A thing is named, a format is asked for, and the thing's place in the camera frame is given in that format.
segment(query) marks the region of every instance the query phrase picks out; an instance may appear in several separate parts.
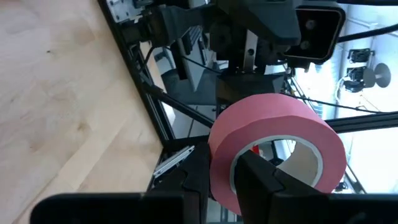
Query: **pink tape roll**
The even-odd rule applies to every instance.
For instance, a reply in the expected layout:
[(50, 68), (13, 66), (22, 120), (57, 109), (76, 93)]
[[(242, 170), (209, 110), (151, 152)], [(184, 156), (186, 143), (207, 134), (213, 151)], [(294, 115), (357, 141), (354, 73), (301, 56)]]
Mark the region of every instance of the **pink tape roll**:
[(299, 100), (281, 94), (252, 95), (223, 111), (210, 131), (211, 192), (222, 206), (241, 214), (233, 183), (239, 155), (281, 138), (298, 143), (280, 169), (321, 192), (330, 193), (338, 185), (346, 157), (334, 130)]

